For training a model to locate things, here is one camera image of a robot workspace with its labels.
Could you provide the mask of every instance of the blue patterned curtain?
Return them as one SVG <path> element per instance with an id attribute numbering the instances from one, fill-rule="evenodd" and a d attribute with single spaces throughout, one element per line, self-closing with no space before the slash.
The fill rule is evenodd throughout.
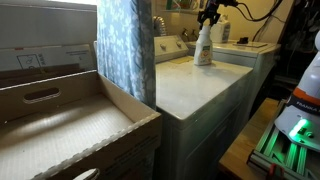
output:
<path id="1" fill-rule="evenodd" d="M 98 0 L 98 71 L 155 109 L 151 0 Z"/>

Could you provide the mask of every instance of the spray bottle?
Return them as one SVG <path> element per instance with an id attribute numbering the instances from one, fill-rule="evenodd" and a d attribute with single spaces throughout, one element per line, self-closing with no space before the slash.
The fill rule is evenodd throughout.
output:
<path id="1" fill-rule="evenodd" d="M 196 51 L 194 53 L 195 65 L 211 64 L 212 41 L 210 39 L 211 26 L 203 26 L 199 32 L 199 38 L 196 42 Z"/>

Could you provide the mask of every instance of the wooden surface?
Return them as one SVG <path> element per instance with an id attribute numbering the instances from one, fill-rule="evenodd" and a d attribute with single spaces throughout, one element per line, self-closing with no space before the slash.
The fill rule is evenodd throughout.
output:
<path id="1" fill-rule="evenodd" d="M 235 179 L 264 179 L 246 164 L 265 128 L 273 119 L 279 101 L 267 98 L 219 161 L 219 170 Z"/>

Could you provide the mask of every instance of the white appliance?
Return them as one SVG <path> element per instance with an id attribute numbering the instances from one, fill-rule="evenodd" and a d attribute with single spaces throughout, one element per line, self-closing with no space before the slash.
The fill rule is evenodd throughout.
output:
<path id="1" fill-rule="evenodd" d="M 196 42 L 188 42 L 189 55 L 194 54 Z M 248 85 L 247 96 L 241 105 L 241 120 L 235 125 L 237 135 L 245 126 L 250 116 L 258 109 L 266 98 L 270 80 L 273 80 L 273 68 L 276 64 L 277 54 L 280 51 L 279 44 L 249 42 L 238 45 L 237 41 L 230 40 L 228 43 L 213 43 L 212 57 L 215 61 L 227 62 L 253 68 L 253 73 Z"/>
<path id="2" fill-rule="evenodd" d="M 156 104 L 163 115 L 155 179 L 205 179 L 230 145 L 252 68 L 195 66 L 178 36 L 155 37 Z"/>

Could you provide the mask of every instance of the green led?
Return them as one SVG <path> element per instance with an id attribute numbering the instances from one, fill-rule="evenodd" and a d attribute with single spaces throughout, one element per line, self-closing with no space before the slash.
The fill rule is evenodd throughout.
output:
<path id="1" fill-rule="evenodd" d="M 290 131 L 289 136 L 290 137 L 294 137 L 297 135 L 297 133 L 299 132 L 299 130 L 307 123 L 306 119 L 301 119 L 294 127 L 293 129 Z"/>

